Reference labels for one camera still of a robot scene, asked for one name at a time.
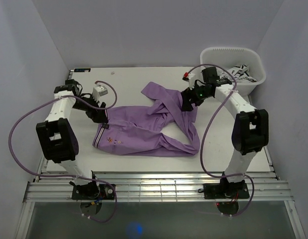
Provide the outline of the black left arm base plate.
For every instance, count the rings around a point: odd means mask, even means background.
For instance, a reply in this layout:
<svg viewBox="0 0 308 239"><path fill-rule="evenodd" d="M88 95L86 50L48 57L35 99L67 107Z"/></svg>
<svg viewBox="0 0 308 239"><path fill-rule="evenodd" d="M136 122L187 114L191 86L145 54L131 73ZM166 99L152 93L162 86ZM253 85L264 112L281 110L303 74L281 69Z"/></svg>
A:
<svg viewBox="0 0 308 239"><path fill-rule="evenodd" d="M114 195L113 189L110 186L106 184L100 184L99 193L97 194L97 196L86 196L83 194L79 194L79 191L75 187L73 187L71 199L72 200L92 200L92 201L96 201L99 199L100 200L114 200L115 195Z"/></svg>

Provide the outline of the purple trousers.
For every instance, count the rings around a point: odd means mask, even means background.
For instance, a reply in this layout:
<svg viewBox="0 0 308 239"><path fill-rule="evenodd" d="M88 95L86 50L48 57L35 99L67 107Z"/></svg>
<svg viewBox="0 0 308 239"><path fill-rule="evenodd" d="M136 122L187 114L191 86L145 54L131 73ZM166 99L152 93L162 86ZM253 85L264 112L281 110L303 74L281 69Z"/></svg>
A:
<svg viewBox="0 0 308 239"><path fill-rule="evenodd" d="M115 155L191 157L200 149L200 139L194 123L197 108L183 112L180 91L166 89L149 82L141 91L153 100L152 106L122 106L106 110L108 128L98 125L92 145ZM184 144L162 133L174 122L188 138Z"/></svg>

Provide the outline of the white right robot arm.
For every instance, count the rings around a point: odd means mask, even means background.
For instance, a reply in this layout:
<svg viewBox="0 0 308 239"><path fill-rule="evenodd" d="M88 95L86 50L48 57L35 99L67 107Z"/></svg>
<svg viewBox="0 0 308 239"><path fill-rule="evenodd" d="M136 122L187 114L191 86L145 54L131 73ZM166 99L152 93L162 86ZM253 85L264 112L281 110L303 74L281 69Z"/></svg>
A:
<svg viewBox="0 0 308 239"><path fill-rule="evenodd" d="M192 111L205 99L213 97L225 107L234 119L231 135L234 151L228 167L219 176L219 183L204 184L199 190L205 199L248 199L245 182L246 172L258 152L269 142L269 115L248 103L237 91L237 82L232 75L221 78L218 66L203 64L203 80L196 80L182 91L182 111Z"/></svg>

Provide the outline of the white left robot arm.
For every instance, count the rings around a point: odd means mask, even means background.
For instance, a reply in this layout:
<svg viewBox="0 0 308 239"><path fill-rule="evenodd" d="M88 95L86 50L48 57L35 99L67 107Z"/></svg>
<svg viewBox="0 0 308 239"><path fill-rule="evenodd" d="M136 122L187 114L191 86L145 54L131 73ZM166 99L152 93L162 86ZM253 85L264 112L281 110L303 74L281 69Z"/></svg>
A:
<svg viewBox="0 0 308 239"><path fill-rule="evenodd" d="M96 83L91 93L82 93L82 90L82 85L74 79L57 86L54 90L56 101L46 120L36 125L36 132L44 157L75 176L74 181L70 182L75 192L95 199L100 194L100 186L94 181L94 173L77 163L79 143L69 118L72 109L81 110L94 123L100 124L101 130L108 129L109 120L104 109L106 103L100 102L100 97L106 95L108 90L99 83Z"/></svg>

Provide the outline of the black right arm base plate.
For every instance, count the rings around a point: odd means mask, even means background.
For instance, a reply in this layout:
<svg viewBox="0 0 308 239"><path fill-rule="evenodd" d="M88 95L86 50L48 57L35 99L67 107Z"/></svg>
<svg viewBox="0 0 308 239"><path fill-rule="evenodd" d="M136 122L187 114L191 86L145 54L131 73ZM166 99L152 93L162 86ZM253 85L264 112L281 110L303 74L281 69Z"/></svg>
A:
<svg viewBox="0 0 308 239"><path fill-rule="evenodd" d="M230 183L229 185L221 185L220 183L206 183L203 184L202 189L198 189L198 193L204 194L204 199L249 199L250 194L247 184Z"/></svg>

